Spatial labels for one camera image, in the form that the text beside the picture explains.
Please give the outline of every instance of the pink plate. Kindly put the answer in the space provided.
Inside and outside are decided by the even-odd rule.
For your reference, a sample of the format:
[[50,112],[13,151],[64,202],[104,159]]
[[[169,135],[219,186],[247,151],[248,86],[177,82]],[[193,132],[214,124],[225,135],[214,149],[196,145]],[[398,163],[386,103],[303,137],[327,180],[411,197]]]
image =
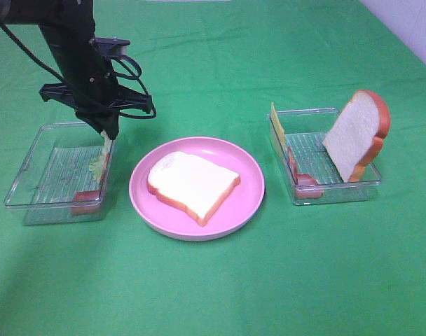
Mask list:
[[[185,212],[159,201],[146,187],[152,166],[174,151],[196,154],[241,177],[241,183],[205,227]],[[195,136],[165,143],[143,157],[130,177],[129,195],[135,209],[154,230],[180,240],[211,240],[238,230],[255,214],[264,196],[264,177],[255,159],[241,147],[221,139]]]

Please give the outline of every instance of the white wall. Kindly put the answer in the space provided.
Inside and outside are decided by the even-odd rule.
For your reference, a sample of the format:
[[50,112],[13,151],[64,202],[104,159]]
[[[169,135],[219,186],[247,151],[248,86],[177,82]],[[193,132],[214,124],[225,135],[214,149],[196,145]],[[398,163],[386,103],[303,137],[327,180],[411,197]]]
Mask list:
[[426,0],[360,0],[426,63]]

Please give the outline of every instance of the bread crust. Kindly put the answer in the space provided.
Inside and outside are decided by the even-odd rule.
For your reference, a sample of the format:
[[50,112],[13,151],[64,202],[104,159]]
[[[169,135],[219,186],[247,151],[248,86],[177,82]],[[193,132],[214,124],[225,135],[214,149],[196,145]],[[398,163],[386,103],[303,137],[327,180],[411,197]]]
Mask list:
[[149,179],[146,180],[146,187],[148,191],[157,197],[157,200],[169,205],[170,207],[174,207],[175,209],[181,210],[185,212],[190,218],[192,218],[199,226],[206,226],[210,218],[216,213],[218,208],[222,205],[222,203],[226,200],[226,198],[232,193],[235,186],[241,183],[241,178],[238,175],[231,184],[224,190],[224,192],[218,197],[218,200],[213,204],[213,206],[206,213],[205,217],[199,217],[199,215],[186,204],[172,199],[171,197],[165,196],[160,193],[159,189],[149,183]]
[[378,109],[378,115],[380,119],[380,123],[378,126],[378,131],[372,140],[371,147],[367,150],[366,154],[361,158],[361,160],[355,165],[353,173],[350,175],[349,182],[357,182],[364,175],[366,170],[366,166],[372,162],[374,158],[379,154],[381,148],[384,144],[384,139],[387,136],[390,128],[390,113],[387,104],[384,102],[383,98],[381,98],[377,93],[370,90],[358,90],[356,91],[353,99],[356,99],[357,94],[359,92],[363,92],[372,98]]

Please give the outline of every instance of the white bread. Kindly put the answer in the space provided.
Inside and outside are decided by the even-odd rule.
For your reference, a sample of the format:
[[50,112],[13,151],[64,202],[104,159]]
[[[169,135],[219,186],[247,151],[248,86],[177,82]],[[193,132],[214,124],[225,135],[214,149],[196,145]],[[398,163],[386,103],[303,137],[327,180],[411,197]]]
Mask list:
[[356,91],[323,142],[344,182],[360,180],[383,147],[389,128],[383,99],[372,91]]
[[240,175],[193,154],[175,151],[151,168],[148,191],[205,226],[240,183]]

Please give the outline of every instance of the toast slice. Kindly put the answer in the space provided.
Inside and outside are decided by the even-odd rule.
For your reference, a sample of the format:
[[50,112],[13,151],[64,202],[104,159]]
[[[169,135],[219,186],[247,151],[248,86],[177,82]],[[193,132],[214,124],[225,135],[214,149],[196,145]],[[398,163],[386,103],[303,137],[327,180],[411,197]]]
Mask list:
[[383,147],[389,128],[383,99],[372,91],[356,91],[323,141],[344,182],[360,180]]
[[148,191],[205,226],[240,183],[240,175],[193,154],[175,151],[151,168]]

